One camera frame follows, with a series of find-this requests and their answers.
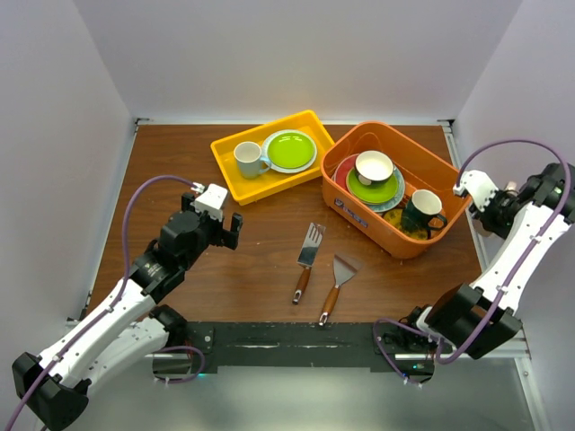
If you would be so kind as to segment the white cup green handle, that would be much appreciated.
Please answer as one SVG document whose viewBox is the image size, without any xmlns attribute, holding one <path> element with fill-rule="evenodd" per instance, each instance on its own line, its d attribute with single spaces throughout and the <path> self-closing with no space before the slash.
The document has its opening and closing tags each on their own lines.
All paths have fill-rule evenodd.
<svg viewBox="0 0 575 431">
<path fill-rule="evenodd" d="M 447 219 L 441 214 L 443 204 L 440 197 L 428 190 L 417 189 L 409 198 L 401 215 L 401 228 L 405 232 L 425 230 L 428 236 L 433 231 L 443 230 Z"/>
</svg>

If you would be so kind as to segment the yellow patterned plate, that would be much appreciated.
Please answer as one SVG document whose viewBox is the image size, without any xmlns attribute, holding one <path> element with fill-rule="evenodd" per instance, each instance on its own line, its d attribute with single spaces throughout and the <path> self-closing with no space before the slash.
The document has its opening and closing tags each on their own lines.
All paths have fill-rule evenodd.
<svg viewBox="0 0 575 431">
<path fill-rule="evenodd" d="M 428 231 L 423 227 L 405 229 L 402 225 L 403 210 L 400 208 L 391 209 L 384 213 L 383 219 L 401 233 L 416 241 L 426 241 L 429 238 Z"/>
</svg>

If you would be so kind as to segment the small white dish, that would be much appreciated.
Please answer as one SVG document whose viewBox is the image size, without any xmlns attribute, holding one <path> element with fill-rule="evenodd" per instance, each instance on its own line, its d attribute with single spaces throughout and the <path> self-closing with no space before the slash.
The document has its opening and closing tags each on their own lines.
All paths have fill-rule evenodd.
<svg viewBox="0 0 575 431">
<path fill-rule="evenodd" d="M 369 186 L 372 183 L 389 180 L 394 172 L 394 163 L 386 154 L 368 150 L 356 158 L 355 170 L 359 182 Z"/>
</svg>

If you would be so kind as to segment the red and teal plate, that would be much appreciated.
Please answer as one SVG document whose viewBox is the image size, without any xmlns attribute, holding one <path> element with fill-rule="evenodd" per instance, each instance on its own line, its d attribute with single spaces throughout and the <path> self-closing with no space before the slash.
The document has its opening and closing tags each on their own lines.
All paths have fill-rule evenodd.
<svg viewBox="0 0 575 431">
<path fill-rule="evenodd" d="M 341 186 L 343 189 L 348 190 L 347 187 L 347 182 L 346 182 L 346 178 L 348 173 L 351 171 L 352 168 L 355 169 L 355 161 L 356 158 L 358 157 L 358 154 L 352 154 L 349 157 L 347 157 L 346 159 L 344 159 L 338 166 L 338 168 L 336 169 L 335 173 L 332 176 L 332 179 L 339 185 Z M 387 201 L 385 203 L 381 203 L 381 204 L 368 204 L 367 202 L 364 202 L 360 199 L 358 199 L 361 203 L 365 204 L 367 207 L 369 207 L 372 211 L 376 212 L 376 213 L 384 213 L 386 211 L 389 211 L 397 206 L 400 205 L 404 193 L 405 193 L 405 181 L 403 178 L 403 175 L 401 173 L 401 171 L 395 167 L 395 169 L 397 169 L 399 172 L 397 174 L 398 180 L 401 182 L 400 185 L 400 189 L 398 191 L 398 193 L 396 194 L 396 196 L 390 200 Z"/>
</svg>

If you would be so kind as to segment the beige purple cup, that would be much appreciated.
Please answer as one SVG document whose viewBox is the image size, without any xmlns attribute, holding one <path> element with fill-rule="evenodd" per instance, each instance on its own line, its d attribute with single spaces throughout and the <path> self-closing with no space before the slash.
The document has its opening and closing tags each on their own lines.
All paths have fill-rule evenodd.
<svg viewBox="0 0 575 431">
<path fill-rule="evenodd" d="M 507 198 L 516 198 L 518 196 L 518 185 L 514 181 L 509 181 L 503 191 Z"/>
</svg>

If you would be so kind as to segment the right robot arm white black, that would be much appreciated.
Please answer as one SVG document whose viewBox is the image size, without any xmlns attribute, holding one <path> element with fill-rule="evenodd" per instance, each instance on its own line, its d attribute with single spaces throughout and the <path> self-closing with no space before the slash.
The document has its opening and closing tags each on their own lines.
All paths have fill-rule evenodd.
<svg viewBox="0 0 575 431">
<path fill-rule="evenodd" d="M 462 347 L 479 359 L 522 328 L 516 318 L 526 283 L 551 246 L 574 224 L 572 165 L 549 163 L 518 191 L 499 189 L 482 171 L 462 173 L 455 195 L 470 196 L 473 218 L 503 239 L 496 256 L 472 283 L 455 287 L 434 305 L 417 307 L 400 331 L 402 346 L 419 353 L 431 341 Z"/>
</svg>

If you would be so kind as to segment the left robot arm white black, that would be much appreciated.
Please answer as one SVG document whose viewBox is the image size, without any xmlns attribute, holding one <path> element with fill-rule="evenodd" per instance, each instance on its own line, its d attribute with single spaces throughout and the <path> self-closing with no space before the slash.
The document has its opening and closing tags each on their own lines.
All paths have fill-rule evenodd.
<svg viewBox="0 0 575 431">
<path fill-rule="evenodd" d="M 23 353 L 13 362 L 21 408 L 47 429 L 64 430 L 82 415 L 99 384 L 142 356 L 184 346 L 185 320 L 160 302 L 208 247 L 236 249 L 243 219 L 234 214 L 225 229 L 227 197 L 227 189 L 215 184 L 183 194 L 181 210 L 91 313 L 39 354 Z"/>
</svg>

